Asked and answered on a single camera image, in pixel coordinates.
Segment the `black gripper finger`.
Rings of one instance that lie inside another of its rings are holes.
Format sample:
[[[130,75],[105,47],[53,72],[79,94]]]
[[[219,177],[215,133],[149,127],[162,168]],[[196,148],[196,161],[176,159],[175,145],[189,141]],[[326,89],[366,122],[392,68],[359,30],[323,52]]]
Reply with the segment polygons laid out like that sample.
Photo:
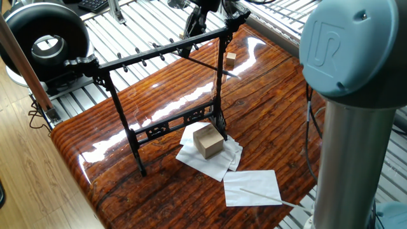
[[[184,28],[184,35],[183,39],[188,39],[193,36],[196,36],[197,33],[199,32],[199,9],[194,9],[191,15],[188,17],[186,26]],[[188,46],[186,48],[183,48],[181,50],[181,56],[182,57],[189,57],[191,51],[191,46]]]
[[[203,34],[206,30],[207,8],[194,8],[190,22],[190,36]]]

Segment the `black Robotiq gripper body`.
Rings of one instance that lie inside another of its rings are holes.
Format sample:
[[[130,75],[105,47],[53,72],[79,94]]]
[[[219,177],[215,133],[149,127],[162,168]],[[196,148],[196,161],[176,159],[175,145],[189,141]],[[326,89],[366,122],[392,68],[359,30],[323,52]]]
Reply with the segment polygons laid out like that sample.
[[[198,0],[197,5],[200,8],[202,13],[207,13],[209,11],[217,12],[219,6],[221,4],[221,0]]]

